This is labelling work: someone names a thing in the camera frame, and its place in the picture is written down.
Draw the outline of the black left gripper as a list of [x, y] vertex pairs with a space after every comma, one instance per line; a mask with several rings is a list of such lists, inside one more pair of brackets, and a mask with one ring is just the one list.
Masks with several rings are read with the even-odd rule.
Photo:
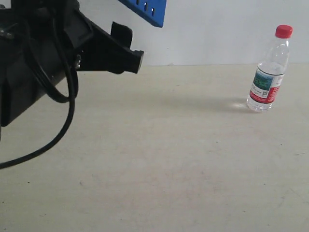
[[77, 71], [138, 73], [144, 52], [131, 50], [133, 30], [112, 23], [111, 34], [90, 21], [76, 0], [40, 0], [36, 8], [38, 33], [43, 38], [40, 63], [51, 73], [64, 72], [54, 45], [56, 31], [69, 67]]

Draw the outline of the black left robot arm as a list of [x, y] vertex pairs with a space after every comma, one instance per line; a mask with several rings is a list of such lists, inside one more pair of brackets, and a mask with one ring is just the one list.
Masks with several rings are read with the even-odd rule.
[[79, 71], [137, 73], [144, 52], [132, 50], [132, 29], [104, 31], [76, 0], [14, 0], [0, 8], [0, 125], [6, 127], [43, 95], [58, 103], [67, 74], [78, 94]]

